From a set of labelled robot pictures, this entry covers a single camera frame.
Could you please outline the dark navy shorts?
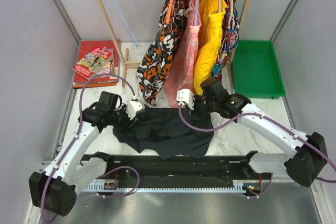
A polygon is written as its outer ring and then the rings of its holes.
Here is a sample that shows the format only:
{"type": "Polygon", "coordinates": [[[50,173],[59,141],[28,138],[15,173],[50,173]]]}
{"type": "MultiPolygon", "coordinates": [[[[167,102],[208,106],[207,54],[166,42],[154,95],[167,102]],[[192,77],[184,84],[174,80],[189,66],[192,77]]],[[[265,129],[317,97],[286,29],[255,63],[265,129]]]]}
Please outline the dark navy shorts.
{"type": "Polygon", "coordinates": [[[129,128],[115,126],[114,136],[138,153],[153,150],[163,159],[176,155],[202,158],[214,136],[214,132],[200,132],[186,126],[177,108],[146,106],[137,119],[129,128]]]}

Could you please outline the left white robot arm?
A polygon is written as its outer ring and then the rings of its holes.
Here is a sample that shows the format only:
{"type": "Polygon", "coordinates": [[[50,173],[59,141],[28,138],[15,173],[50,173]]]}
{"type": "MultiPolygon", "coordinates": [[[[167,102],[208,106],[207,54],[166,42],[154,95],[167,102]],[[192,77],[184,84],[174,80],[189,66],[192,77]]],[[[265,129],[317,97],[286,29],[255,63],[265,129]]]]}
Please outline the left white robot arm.
{"type": "Polygon", "coordinates": [[[108,161],[108,154],[95,153],[86,163],[80,162],[103,129],[129,127],[144,109],[136,97],[123,104],[119,95],[102,92],[99,101],[81,111],[72,139],[54,160],[42,172],[31,174],[28,183],[33,206],[66,216],[91,182],[100,176],[111,178],[115,165],[108,161]]]}

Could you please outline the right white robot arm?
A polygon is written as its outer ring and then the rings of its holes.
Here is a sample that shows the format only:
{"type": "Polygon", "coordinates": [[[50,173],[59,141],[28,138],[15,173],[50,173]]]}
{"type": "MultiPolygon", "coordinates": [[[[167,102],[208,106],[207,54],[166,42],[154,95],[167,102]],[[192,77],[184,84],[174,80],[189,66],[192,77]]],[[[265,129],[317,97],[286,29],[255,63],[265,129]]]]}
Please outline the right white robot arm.
{"type": "Polygon", "coordinates": [[[289,176],[301,186],[309,187],[317,180],[327,164],[324,137],[313,132],[296,130],[266,114],[247,97],[228,91],[217,78],[208,78],[201,84],[202,95],[189,89],[178,91],[176,100],[181,109],[188,108],[196,115],[213,112],[231,122],[245,126],[281,149],[280,154],[251,152],[247,162],[240,166],[241,174],[248,179],[257,174],[272,173],[289,176]]]}

